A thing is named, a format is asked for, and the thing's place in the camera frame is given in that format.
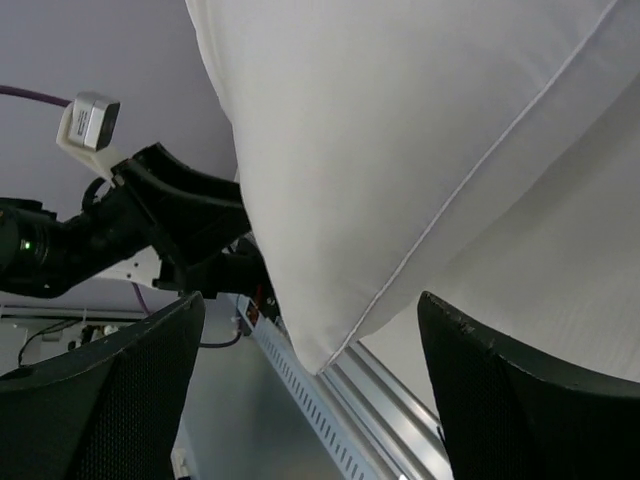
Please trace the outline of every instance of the aluminum rail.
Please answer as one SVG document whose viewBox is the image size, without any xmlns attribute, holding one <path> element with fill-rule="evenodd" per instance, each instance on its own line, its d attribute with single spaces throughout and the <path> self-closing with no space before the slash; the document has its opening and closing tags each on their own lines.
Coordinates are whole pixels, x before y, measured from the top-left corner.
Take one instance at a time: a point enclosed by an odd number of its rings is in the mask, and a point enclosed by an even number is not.
<svg viewBox="0 0 640 480">
<path fill-rule="evenodd" d="M 247 324 L 249 300 L 230 295 Z M 324 373 L 298 362 L 284 333 L 260 317 L 262 348 L 344 478 L 453 480 L 436 417 L 356 343 Z"/>
</svg>

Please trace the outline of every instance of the gray wall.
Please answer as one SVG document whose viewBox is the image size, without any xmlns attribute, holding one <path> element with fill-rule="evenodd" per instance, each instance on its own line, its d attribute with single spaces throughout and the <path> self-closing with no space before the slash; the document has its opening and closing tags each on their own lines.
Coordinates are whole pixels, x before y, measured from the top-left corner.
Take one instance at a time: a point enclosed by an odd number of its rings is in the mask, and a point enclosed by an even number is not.
<svg viewBox="0 0 640 480">
<path fill-rule="evenodd" d="M 161 141 L 184 163 L 233 178 L 231 127 L 202 65 L 180 0 L 3 2 L 0 83 L 73 98 L 97 90 L 122 101 L 114 144 L 125 154 Z M 0 196 L 78 213 L 91 172 L 55 144 L 62 111 L 0 97 Z M 149 295 L 156 308 L 173 296 Z M 134 308 L 127 285 L 101 281 L 29 305 Z"/>
<path fill-rule="evenodd" d="M 228 339 L 233 311 L 225 298 L 210 304 L 203 339 Z M 183 420 L 200 480 L 342 478 L 250 338 L 200 350 Z"/>
</svg>

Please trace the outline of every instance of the white pillow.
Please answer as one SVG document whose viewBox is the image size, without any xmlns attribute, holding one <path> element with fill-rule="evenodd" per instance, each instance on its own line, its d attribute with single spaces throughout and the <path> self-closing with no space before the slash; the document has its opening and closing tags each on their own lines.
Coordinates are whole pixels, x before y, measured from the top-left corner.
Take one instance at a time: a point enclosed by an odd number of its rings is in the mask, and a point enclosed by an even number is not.
<svg viewBox="0 0 640 480">
<path fill-rule="evenodd" d="M 425 290 L 555 357 L 640 382 L 638 152 L 640 76 Z M 436 412 L 415 303 L 363 343 Z"/>
<path fill-rule="evenodd" d="M 187 4 L 312 372 L 415 298 L 640 70 L 635 1 Z"/>
</svg>

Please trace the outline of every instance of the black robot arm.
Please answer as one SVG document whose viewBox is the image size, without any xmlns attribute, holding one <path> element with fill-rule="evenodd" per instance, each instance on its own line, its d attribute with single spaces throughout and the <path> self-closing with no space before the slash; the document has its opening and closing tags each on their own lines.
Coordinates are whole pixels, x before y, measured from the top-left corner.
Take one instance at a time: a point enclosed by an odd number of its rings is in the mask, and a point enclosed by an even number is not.
<svg viewBox="0 0 640 480">
<path fill-rule="evenodd" d="M 112 188 L 66 222 L 39 202 L 0 199 L 0 290 L 57 297 L 148 246 L 161 260 L 159 289 L 215 298 L 268 284 L 256 250 L 223 252 L 250 231 L 238 184 L 189 169 L 160 144 L 112 173 Z"/>
</svg>

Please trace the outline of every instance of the pillow seam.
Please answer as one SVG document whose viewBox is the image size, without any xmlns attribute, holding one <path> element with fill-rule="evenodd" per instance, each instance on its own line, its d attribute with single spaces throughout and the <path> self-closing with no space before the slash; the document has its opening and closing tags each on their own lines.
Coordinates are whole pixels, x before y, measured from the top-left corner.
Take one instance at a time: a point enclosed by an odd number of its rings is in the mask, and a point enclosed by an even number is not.
<svg viewBox="0 0 640 480">
<path fill-rule="evenodd" d="M 387 292 L 387 290 L 389 289 L 389 287 L 391 287 L 393 282 L 400 276 L 400 274 L 404 270 L 404 267 L 406 266 L 408 261 L 411 259 L 411 257 L 416 252 L 416 250 L 420 247 L 420 245 L 422 244 L 424 239 L 427 237 L 427 235 L 432 230 L 434 225 L 438 222 L 440 217 L 447 210 L 449 205 L 453 202 L 453 200 L 455 200 L 455 198 L 462 191 L 462 189 L 465 187 L 465 185 L 469 182 L 469 180 L 471 180 L 471 178 L 480 169 L 480 167 L 485 163 L 485 161 L 493 154 L 493 152 L 498 148 L 498 146 L 500 146 L 500 144 L 502 144 L 504 142 L 504 140 L 513 131 L 513 129 L 527 116 L 527 114 L 531 111 L 531 109 L 542 99 L 542 97 L 544 97 L 546 95 L 546 93 L 551 89 L 551 87 L 553 87 L 553 85 L 555 85 L 557 80 L 566 72 L 566 70 L 569 68 L 569 66 L 573 62 L 573 60 L 575 60 L 575 58 L 582 52 L 582 50 L 587 45 L 589 40 L 591 40 L 591 38 L 593 38 L 593 36 L 599 31 L 600 26 L 609 17 L 609 14 L 611 13 L 613 8 L 617 4 L 618 4 L 618 0 L 611 0 L 611 2 L 609 2 L 607 4 L 605 9 L 602 11 L 600 16 L 598 17 L 597 21 L 594 23 L 594 25 L 591 28 L 591 30 L 578 43 L 578 45 L 575 47 L 573 52 L 571 52 L 571 55 L 569 55 L 562 62 L 562 65 L 560 65 L 560 67 L 558 68 L 556 73 L 554 73 L 551 76 L 551 78 L 547 81 L 547 83 L 544 85 L 544 87 L 533 97 L 532 100 L 529 101 L 529 103 L 515 117 L 515 119 L 509 124 L 509 126 L 500 134 L 498 139 L 480 157 L 478 162 L 471 168 L 471 170 L 469 170 L 469 173 L 467 173 L 467 175 L 462 179 L 462 181 L 458 184 L 458 186 L 449 195 L 447 200 L 445 200 L 445 202 L 442 204 L 442 206 L 436 212 L 436 215 L 433 217 L 431 222 L 429 222 L 429 225 L 427 225 L 427 227 L 420 234 L 420 236 L 418 237 L 416 242 L 413 244 L 413 246 L 409 249 L 409 251 L 402 258 L 402 260 L 400 261 L 400 263 L 398 264 L 396 269 L 393 271 L 393 273 L 391 274 L 389 279 L 385 282 L 385 284 L 382 286 L 382 288 L 374 295 L 374 297 L 371 300 L 371 302 L 369 302 L 369 305 L 367 305 L 367 307 L 365 308 L 364 313 L 358 319 L 358 321 L 356 322 L 354 327 L 349 331 L 349 334 L 347 335 L 345 340 L 342 342 L 342 344 L 340 345 L 338 350 L 336 350 L 329 357 L 329 360 L 327 360 L 322 365 L 322 367 L 320 368 L 319 372 L 323 372 L 329 365 L 331 365 L 331 363 L 333 363 L 333 361 L 338 357 L 338 355 L 340 355 L 342 353 L 342 351 L 345 349 L 345 347 L 351 341 L 351 338 L 353 337 L 353 335 L 357 332 L 358 328 L 360 328 L 360 325 L 362 324 L 362 322 L 364 322 L 364 320 L 367 317 L 367 315 L 371 312 L 371 310 L 373 310 L 373 308 L 376 306 L 376 304 L 378 303 L 380 298 L 382 298 L 382 296 Z"/>
<path fill-rule="evenodd" d="M 215 28 L 209 23 L 209 19 L 213 16 L 211 15 L 211 6 L 208 2 L 204 3 L 203 5 L 202 3 L 197 3 L 195 0 L 186 0 L 186 4 L 187 11 L 191 19 L 191 25 L 193 26 L 193 29 L 196 33 L 196 44 L 200 53 L 202 64 L 205 68 L 210 82 L 213 84 L 213 89 L 216 93 L 216 96 L 218 97 L 218 101 L 220 102 L 220 106 L 222 107 L 224 114 L 227 116 L 227 118 L 230 119 L 231 116 L 229 115 L 228 108 L 229 97 L 226 94 L 226 82 L 223 79 L 224 72 L 221 67 L 222 64 L 220 61 L 220 52 L 218 48 L 219 42 L 215 35 L 216 32 L 214 32 Z M 200 18 L 201 16 L 204 16 L 206 18 L 204 26 L 200 22 L 198 22 L 198 25 L 196 25 L 196 17 Z M 208 52 L 211 55 L 208 55 L 207 59 L 205 59 L 205 52 L 204 48 L 202 48 L 202 45 L 206 45 L 207 43 L 211 46 L 211 50 L 209 50 Z"/>
</svg>

